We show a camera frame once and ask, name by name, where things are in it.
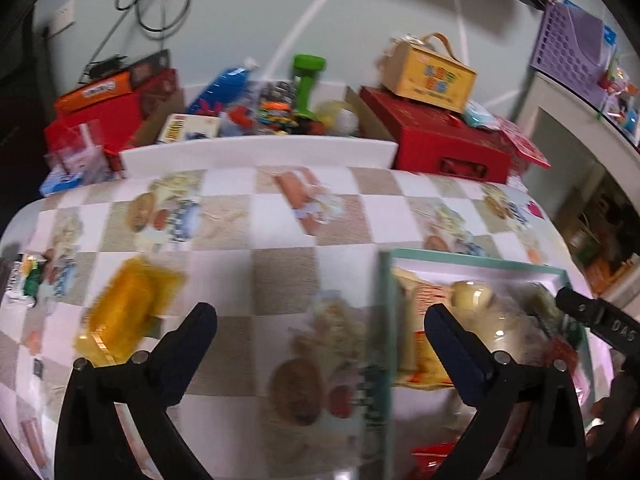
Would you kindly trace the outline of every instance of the purple basket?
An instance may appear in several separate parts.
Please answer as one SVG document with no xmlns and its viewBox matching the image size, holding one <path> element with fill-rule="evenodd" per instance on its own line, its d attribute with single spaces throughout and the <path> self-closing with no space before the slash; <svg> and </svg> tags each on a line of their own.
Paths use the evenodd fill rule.
<svg viewBox="0 0 640 480">
<path fill-rule="evenodd" d="M 540 25 L 531 66 L 600 109 L 606 96 L 598 86 L 606 69 L 600 65 L 603 31 L 601 19 L 578 7 L 551 3 Z"/>
</svg>

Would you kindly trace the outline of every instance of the yellow box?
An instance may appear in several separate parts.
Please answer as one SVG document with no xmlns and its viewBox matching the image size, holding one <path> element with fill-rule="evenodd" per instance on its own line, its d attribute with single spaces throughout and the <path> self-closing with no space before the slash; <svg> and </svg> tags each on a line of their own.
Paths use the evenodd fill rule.
<svg viewBox="0 0 640 480">
<path fill-rule="evenodd" d="M 402 41 L 386 60 L 382 84 L 400 97 L 461 112 L 476 82 L 476 72 L 456 59 L 443 34 L 430 34 L 422 42 L 431 36 L 444 44 L 450 57 Z"/>
</svg>

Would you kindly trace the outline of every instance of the brown leather handle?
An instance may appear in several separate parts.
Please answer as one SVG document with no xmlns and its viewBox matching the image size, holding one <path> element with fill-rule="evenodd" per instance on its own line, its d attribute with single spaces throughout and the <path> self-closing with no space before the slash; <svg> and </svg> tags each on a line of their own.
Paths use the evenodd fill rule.
<svg viewBox="0 0 640 480">
<path fill-rule="evenodd" d="M 440 32 L 434 32 L 433 34 L 428 34 L 426 36 L 423 36 L 420 38 L 420 40 L 423 43 L 427 43 L 427 41 L 429 40 L 429 38 L 438 38 L 442 44 L 444 45 L 444 47 L 447 49 L 447 52 L 449 53 L 449 56 L 456 60 L 458 63 L 462 63 L 457 57 L 456 55 L 453 53 L 453 49 L 451 47 L 451 44 L 449 43 L 449 38 L 447 38 L 444 34 L 440 33 Z"/>
</svg>

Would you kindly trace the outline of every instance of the electrical socket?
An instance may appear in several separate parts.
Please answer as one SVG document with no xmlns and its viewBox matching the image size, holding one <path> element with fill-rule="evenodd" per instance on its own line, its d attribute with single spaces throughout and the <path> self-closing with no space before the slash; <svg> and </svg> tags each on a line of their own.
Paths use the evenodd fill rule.
<svg viewBox="0 0 640 480">
<path fill-rule="evenodd" d="M 76 1 L 69 0 L 60 7 L 49 22 L 49 37 L 65 30 L 76 21 Z"/>
</svg>

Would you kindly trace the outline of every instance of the green toy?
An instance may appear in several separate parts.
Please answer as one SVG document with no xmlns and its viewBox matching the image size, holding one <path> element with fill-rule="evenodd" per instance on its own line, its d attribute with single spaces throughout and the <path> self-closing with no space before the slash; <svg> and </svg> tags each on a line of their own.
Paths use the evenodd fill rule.
<svg viewBox="0 0 640 480">
<path fill-rule="evenodd" d="M 296 95 L 296 114 L 301 117 L 315 119 L 316 115 L 308 109 L 309 93 L 316 81 L 318 72 L 326 66 L 324 57 L 311 54 L 296 54 L 293 58 L 293 75 L 300 78 Z"/>
</svg>

